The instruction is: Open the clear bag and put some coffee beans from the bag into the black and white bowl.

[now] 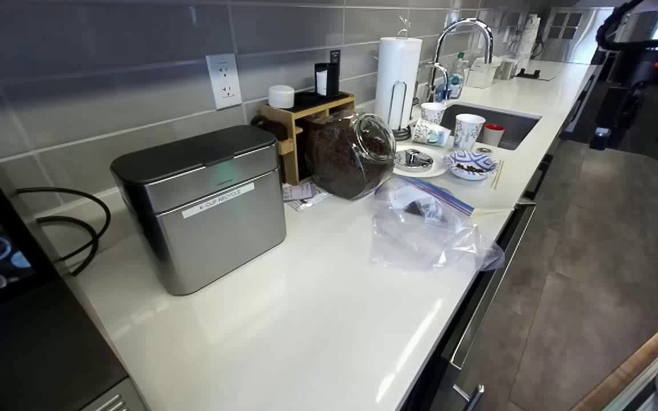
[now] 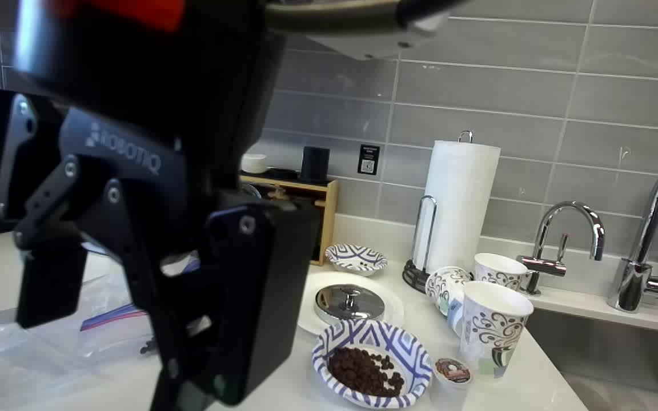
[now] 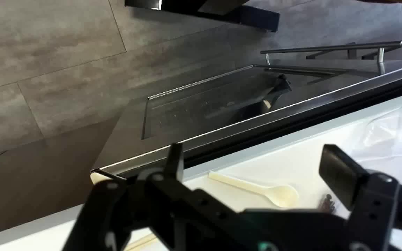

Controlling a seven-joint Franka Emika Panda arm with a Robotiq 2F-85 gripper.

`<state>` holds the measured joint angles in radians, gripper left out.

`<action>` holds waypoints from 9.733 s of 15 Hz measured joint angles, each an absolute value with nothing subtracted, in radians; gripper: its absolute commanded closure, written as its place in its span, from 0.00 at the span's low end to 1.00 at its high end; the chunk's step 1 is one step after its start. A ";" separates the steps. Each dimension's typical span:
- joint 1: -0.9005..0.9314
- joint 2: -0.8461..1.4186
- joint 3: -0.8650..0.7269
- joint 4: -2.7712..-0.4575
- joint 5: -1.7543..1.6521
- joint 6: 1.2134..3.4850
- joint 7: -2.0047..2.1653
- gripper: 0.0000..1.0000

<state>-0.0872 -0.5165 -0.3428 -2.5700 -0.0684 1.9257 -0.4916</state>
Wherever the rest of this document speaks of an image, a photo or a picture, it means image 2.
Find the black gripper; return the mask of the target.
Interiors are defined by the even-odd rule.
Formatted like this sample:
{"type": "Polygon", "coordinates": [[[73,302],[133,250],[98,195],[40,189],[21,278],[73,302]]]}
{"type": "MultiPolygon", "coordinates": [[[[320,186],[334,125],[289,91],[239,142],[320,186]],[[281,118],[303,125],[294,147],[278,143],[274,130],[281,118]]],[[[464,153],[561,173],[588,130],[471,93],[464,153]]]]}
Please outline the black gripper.
{"type": "Polygon", "coordinates": [[[291,351],[310,260],[294,204],[235,204],[238,168],[125,123],[16,93],[0,164],[0,216],[23,254],[16,321],[78,310],[86,244],[125,271],[162,373],[147,411],[242,405],[291,351]]]}

